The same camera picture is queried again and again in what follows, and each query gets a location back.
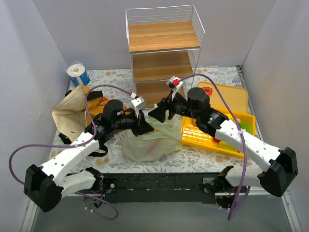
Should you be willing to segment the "light green plastic bag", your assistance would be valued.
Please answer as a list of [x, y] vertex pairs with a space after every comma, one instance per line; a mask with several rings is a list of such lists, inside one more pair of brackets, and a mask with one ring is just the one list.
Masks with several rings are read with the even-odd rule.
[[135, 136], [131, 130], [126, 132], [122, 142], [123, 154], [136, 162], [150, 162], [181, 150], [181, 117], [174, 116], [159, 122], [151, 116], [146, 116], [146, 122], [153, 128], [153, 132]]

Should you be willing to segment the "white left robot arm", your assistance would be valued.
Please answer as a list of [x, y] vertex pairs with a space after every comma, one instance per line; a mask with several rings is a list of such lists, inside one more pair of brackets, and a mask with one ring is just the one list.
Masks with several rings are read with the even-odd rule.
[[69, 171], [96, 150], [106, 151], [104, 144], [114, 136], [115, 131], [131, 130], [135, 136], [154, 131], [142, 112], [145, 100], [137, 97], [131, 104], [132, 108], [124, 110], [121, 101], [109, 100], [103, 112], [94, 117], [94, 124], [85, 128], [71, 148], [39, 167], [33, 164], [26, 170], [24, 193], [43, 212], [49, 212], [63, 197], [80, 190], [101, 192], [103, 174], [98, 170], [86, 168], [72, 175]]

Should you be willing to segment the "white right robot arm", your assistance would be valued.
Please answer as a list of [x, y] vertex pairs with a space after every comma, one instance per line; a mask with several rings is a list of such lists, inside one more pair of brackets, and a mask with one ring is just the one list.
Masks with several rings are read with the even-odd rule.
[[210, 98], [203, 89], [194, 87], [187, 97], [172, 91], [149, 112], [149, 116], [161, 123], [174, 115], [195, 119], [200, 131], [228, 143], [258, 165], [245, 176], [243, 185], [261, 187], [281, 197], [298, 175], [296, 152], [289, 147], [280, 149], [269, 145], [238, 128], [235, 121], [211, 107]]

